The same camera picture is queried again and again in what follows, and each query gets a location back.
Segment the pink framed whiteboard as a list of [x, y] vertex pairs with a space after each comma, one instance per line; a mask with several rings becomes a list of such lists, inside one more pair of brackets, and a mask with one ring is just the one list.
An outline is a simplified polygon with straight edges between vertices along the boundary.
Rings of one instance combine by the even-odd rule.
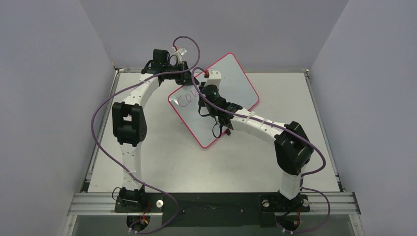
[[[218, 70], [222, 76], [219, 85], [220, 95], [250, 110], [258, 102], [259, 96], [233, 53], [227, 53], [208, 67], [209, 71]], [[202, 148], [208, 148], [216, 138], [212, 131], [215, 120], [202, 117], [206, 108], [198, 113], [199, 95], [193, 86], [181, 86], [168, 96], [168, 102], [183, 121], [187, 129]]]

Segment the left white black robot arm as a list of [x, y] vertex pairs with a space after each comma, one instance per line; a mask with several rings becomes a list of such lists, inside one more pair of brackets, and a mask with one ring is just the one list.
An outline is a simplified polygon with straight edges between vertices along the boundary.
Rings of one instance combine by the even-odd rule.
[[141, 147], [147, 136], [144, 107], [150, 96], [165, 80], [177, 85], [191, 84], [191, 72], [182, 59], [181, 48], [172, 55], [167, 50], [155, 49], [139, 75], [139, 86], [121, 102], [112, 105], [113, 135], [121, 149], [123, 168], [122, 187], [117, 196], [116, 212], [161, 212], [163, 196], [148, 195], [141, 171]]

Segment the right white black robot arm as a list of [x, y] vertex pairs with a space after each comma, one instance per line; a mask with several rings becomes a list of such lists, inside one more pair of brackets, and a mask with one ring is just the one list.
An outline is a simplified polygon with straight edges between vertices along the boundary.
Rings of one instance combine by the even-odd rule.
[[300, 138], [307, 139], [302, 126], [293, 121], [281, 124], [285, 130], [276, 127], [276, 123], [254, 115], [242, 106], [226, 101], [221, 97], [216, 85], [202, 83], [198, 87], [205, 96], [199, 98], [199, 108], [205, 107], [208, 116], [226, 133], [231, 130], [243, 131], [267, 143], [273, 144], [277, 164], [283, 171], [281, 186], [277, 198], [263, 199], [262, 206], [277, 204], [279, 211], [293, 211], [296, 207], [309, 208], [306, 196], [300, 194], [305, 167], [310, 161], [313, 149]]

